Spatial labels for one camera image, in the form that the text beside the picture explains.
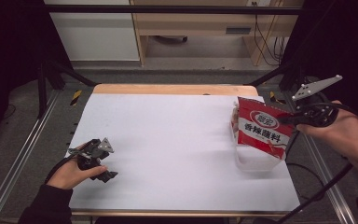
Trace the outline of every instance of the wooden cabinet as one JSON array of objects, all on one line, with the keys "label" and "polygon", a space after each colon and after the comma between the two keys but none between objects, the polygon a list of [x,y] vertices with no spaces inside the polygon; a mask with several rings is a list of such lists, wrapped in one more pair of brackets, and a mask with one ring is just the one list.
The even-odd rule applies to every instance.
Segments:
[{"label": "wooden cabinet", "polygon": [[[303,0],[263,1],[264,4],[266,2],[269,7],[301,7],[303,4]],[[248,0],[131,0],[131,4],[245,7]],[[297,18],[297,16],[259,15],[257,24],[260,32],[255,32],[255,15],[136,13],[132,16],[142,64],[145,62],[147,38],[150,35],[241,35],[251,54],[253,64],[258,65],[262,55],[255,44],[255,39],[264,51],[266,43],[261,34],[267,40],[271,36],[290,36]]]}]

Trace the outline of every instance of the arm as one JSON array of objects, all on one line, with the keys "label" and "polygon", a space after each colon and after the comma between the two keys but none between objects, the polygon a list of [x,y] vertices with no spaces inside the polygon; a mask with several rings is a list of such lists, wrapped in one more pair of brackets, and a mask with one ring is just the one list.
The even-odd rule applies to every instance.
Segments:
[{"label": "arm", "polygon": [[105,172],[105,166],[81,171],[76,159],[72,159],[60,167],[46,185],[42,185],[32,204],[21,214],[19,224],[70,224],[71,209],[69,202],[72,188],[83,180]]},{"label": "arm", "polygon": [[315,128],[305,124],[297,125],[302,133],[319,138],[338,153],[348,158],[358,170],[358,117],[339,110],[336,121],[324,128]]}]

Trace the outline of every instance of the table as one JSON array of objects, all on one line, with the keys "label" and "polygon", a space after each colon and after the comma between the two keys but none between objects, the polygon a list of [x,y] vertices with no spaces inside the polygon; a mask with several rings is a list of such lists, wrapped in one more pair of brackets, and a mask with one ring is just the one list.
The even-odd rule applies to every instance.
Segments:
[{"label": "table", "polygon": [[97,86],[70,147],[108,137],[115,153],[102,164],[118,175],[77,186],[73,215],[241,217],[297,207],[284,162],[270,172],[236,167],[229,119],[239,95],[259,98],[248,86]]}]

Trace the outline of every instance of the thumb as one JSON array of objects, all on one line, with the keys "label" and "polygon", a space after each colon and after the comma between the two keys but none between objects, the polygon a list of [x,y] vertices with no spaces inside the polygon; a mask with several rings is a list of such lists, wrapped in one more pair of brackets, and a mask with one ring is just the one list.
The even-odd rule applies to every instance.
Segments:
[{"label": "thumb", "polygon": [[95,176],[95,175],[100,175],[101,173],[103,173],[105,171],[107,171],[106,166],[96,166],[96,167],[93,167],[91,169],[82,171],[82,176],[83,176],[84,179],[87,179],[87,178],[90,178],[90,177]]}]

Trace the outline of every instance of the white cabinet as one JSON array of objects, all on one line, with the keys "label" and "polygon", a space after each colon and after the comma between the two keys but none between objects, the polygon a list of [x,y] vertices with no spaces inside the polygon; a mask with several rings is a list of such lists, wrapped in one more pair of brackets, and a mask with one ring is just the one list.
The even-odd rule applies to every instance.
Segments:
[{"label": "white cabinet", "polygon": [[[47,5],[128,5],[128,0],[45,0]],[[50,13],[71,61],[139,61],[130,13]]]}]

